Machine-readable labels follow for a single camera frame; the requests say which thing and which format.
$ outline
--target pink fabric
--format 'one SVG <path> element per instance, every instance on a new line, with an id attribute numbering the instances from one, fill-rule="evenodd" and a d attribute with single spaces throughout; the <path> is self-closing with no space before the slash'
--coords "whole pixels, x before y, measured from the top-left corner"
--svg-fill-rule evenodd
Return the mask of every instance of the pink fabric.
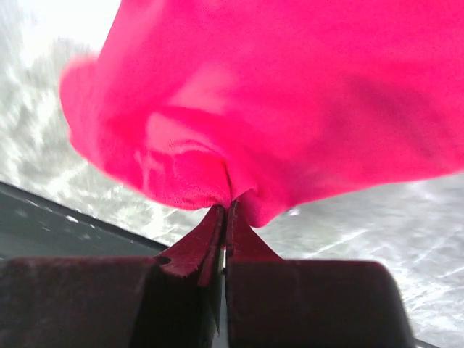
<path id="1" fill-rule="evenodd" d="M 73 146 L 173 207 L 253 226 L 464 166 L 464 1 L 123 0 L 61 82 Z"/>

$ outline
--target bright pink bag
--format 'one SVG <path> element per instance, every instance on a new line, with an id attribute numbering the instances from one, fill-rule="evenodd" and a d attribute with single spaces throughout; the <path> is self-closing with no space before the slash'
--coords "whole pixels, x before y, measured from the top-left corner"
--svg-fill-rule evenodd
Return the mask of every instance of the bright pink bag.
<path id="1" fill-rule="evenodd" d="M 60 93 L 73 146 L 173 207 L 253 226 L 464 167 L 464 1 L 123 0 Z"/>

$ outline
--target pink cloth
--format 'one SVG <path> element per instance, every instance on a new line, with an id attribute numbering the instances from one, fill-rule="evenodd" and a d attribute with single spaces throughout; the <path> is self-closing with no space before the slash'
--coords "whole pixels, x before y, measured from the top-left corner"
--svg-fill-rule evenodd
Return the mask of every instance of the pink cloth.
<path id="1" fill-rule="evenodd" d="M 149 198 L 295 205 L 464 166 L 464 1 L 123 0 L 60 86 L 73 146 Z"/>

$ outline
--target blurry background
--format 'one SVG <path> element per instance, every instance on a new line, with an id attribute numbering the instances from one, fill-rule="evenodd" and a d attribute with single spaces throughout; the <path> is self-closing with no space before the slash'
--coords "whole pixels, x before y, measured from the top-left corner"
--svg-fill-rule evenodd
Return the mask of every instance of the blurry background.
<path id="1" fill-rule="evenodd" d="M 67 142 L 59 73 L 71 57 L 102 47 L 118 5 L 0 0 L 0 181 L 171 245 L 204 210 L 150 202 L 105 178 Z M 284 257 L 382 262 L 416 336 L 464 347 L 464 175 L 306 204 L 258 233 Z"/>

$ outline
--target clamp jaw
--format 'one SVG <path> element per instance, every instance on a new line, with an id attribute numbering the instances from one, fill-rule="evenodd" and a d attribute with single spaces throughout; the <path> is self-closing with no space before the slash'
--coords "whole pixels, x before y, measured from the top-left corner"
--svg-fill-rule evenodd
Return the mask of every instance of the clamp jaw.
<path id="1" fill-rule="evenodd" d="M 413 348 L 402 301 L 376 262 L 283 260 L 240 204 L 212 207 L 155 257 L 0 264 L 0 347 L 207 348 L 225 297 L 231 348 Z"/>

